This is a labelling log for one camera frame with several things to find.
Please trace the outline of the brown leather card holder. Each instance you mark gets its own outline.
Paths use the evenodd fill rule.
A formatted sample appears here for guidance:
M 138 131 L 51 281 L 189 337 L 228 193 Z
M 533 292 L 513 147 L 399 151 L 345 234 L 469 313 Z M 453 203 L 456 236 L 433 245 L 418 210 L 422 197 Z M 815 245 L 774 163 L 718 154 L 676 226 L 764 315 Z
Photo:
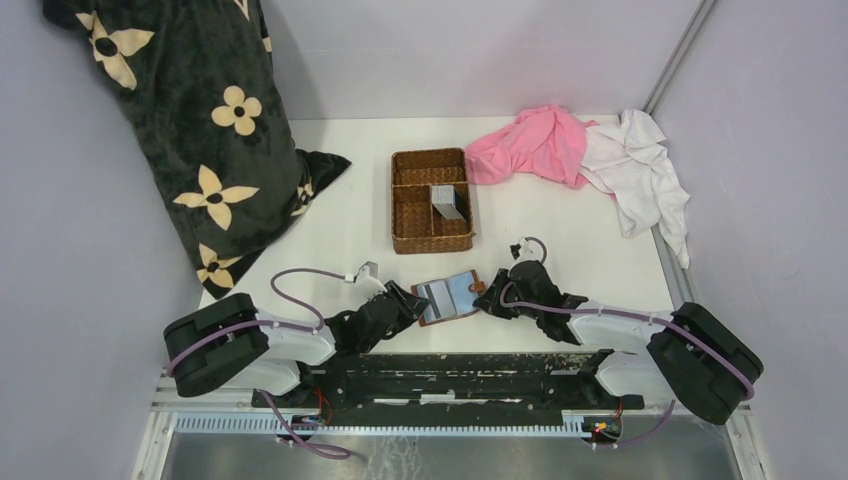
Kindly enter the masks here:
M 474 315 L 478 312 L 475 302 L 486 289 L 475 270 L 413 285 L 412 293 L 429 302 L 419 325 L 427 327 Z

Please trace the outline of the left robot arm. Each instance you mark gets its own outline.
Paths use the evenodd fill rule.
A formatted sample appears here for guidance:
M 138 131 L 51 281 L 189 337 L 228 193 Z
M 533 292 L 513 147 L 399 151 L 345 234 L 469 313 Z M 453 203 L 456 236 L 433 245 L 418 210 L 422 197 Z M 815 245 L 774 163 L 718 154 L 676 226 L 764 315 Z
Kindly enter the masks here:
M 184 398 L 234 387 L 265 390 L 303 406 L 315 382 L 302 367 L 368 353 L 416 323 L 429 306 L 428 299 L 390 281 L 357 310 L 317 328 L 290 324 L 256 308 L 250 295 L 235 294 L 165 328 L 166 372 Z

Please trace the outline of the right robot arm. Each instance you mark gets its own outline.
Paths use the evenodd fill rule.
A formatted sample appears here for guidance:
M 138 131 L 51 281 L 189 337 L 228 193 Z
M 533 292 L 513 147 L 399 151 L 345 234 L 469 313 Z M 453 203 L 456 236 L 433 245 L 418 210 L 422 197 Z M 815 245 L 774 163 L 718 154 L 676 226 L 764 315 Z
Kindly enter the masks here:
M 723 425 L 764 372 L 759 356 L 698 303 L 658 313 L 603 305 L 561 291 L 538 260 L 499 270 L 474 305 L 502 319 L 528 317 L 554 341 L 598 348 L 600 360 L 577 382 L 591 408 L 627 395 L 664 396 Z

